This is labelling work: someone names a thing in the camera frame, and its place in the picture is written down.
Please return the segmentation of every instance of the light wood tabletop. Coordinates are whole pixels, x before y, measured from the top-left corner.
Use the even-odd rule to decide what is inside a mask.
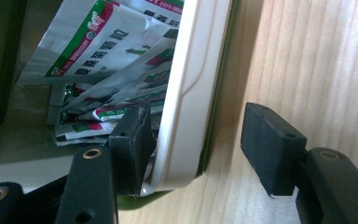
[[[121,223],[299,223],[296,195],[270,198],[241,152],[246,102],[358,168],[358,1],[239,0],[232,13],[206,173]]]

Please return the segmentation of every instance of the wood grain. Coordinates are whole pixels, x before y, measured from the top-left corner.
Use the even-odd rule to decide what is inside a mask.
[[[207,172],[121,223],[298,223],[295,197],[268,197],[240,150],[246,102],[266,105],[358,167],[358,1],[240,0],[227,46]]]

